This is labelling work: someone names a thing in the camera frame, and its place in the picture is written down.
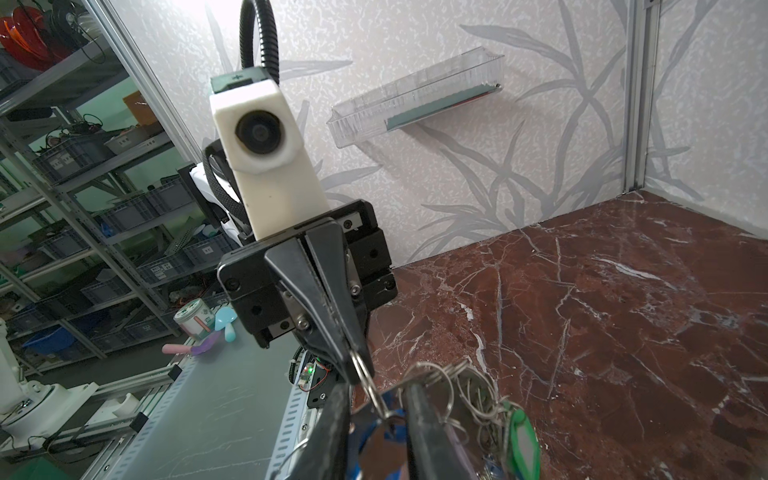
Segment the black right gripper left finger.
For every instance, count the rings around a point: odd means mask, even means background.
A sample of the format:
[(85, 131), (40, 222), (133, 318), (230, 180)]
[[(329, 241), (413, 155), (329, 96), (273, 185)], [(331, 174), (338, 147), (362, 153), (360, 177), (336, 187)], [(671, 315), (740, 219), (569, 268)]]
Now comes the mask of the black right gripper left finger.
[(336, 385), (289, 479), (346, 478), (350, 405), (350, 388), (346, 384)]

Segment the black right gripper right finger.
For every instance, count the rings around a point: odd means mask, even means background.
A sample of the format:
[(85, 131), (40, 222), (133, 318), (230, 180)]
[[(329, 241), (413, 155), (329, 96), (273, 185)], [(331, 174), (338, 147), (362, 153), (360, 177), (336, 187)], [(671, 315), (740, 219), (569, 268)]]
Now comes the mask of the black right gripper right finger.
[(404, 392), (410, 479), (470, 479), (421, 384)]

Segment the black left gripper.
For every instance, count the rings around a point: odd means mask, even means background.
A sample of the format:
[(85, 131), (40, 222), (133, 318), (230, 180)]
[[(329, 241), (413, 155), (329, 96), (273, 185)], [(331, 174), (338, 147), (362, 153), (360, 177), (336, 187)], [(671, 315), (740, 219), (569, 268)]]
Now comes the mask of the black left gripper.
[(397, 284), (373, 205), (355, 200), (221, 259), (217, 277), (262, 348), (291, 330), (351, 385), (373, 379), (365, 334)]

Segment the steel key ring disc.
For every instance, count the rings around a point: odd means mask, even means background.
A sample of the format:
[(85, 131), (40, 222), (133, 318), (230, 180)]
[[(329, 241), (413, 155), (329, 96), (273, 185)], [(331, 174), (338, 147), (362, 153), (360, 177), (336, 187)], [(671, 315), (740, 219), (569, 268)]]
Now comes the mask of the steel key ring disc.
[(505, 430), (511, 410), (524, 408), (501, 394), (497, 382), (468, 359), (448, 365), (417, 362), (399, 383), (355, 409), (346, 478), (410, 479), (404, 411), (410, 384), (426, 389), (470, 479), (516, 479), (506, 462)]

